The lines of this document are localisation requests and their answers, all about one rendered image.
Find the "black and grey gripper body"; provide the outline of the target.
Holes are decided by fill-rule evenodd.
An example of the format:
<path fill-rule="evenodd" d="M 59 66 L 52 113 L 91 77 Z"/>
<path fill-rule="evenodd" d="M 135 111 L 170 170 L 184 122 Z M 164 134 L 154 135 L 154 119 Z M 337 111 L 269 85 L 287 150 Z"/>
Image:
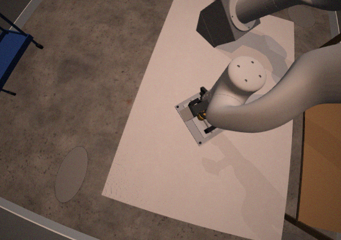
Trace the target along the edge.
<path fill-rule="evenodd" d="M 208 100 L 208 94 L 209 94 L 209 90 L 202 96 L 202 101 Z M 208 103 L 209 103 L 209 100 L 208 100 Z"/>

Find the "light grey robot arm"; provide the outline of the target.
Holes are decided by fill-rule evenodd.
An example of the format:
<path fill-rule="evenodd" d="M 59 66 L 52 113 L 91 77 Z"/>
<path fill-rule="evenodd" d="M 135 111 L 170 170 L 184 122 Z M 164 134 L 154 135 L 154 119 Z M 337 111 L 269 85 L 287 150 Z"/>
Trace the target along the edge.
<path fill-rule="evenodd" d="M 295 5 L 341 11 L 341 0 L 229 0 L 228 14 L 237 30 L 247 31 L 256 19 Z M 206 120 L 214 127 L 259 133 L 278 128 L 318 104 L 341 104 L 341 43 L 299 56 L 269 92 L 245 104 L 266 78 L 259 61 L 237 57 L 209 91 L 209 103 L 190 105 L 180 114 L 186 122 L 206 110 Z"/>

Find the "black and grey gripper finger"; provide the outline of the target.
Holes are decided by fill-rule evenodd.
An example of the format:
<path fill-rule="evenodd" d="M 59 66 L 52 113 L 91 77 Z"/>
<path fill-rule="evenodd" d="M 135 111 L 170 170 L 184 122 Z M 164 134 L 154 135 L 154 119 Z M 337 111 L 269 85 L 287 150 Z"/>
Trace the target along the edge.
<path fill-rule="evenodd" d="M 201 87 L 200 90 L 201 97 L 199 103 L 202 102 L 202 96 L 208 91 L 205 87 Z"/>

